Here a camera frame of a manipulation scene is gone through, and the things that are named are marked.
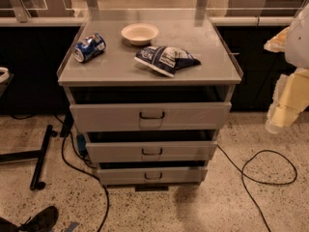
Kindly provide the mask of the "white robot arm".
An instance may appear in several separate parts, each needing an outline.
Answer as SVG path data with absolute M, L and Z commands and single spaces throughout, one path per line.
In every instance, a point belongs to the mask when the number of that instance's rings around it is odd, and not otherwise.
M 295 66 L 292 74 L 280 75 L 267 112 L 266 130 L 279 133 L 309 106 L 309 5 L 297 13 L 290 26 L 268 40 L 264 49 L 284 52 L 286 62 Z

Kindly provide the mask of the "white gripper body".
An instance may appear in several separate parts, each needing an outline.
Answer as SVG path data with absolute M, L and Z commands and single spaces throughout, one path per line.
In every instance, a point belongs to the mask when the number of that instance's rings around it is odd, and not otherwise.
M 297 68 L 291 75 L 281 74 L 272 99 L 265 128 L 277 134 L 290 127 L 309 106 L 309 70 Z

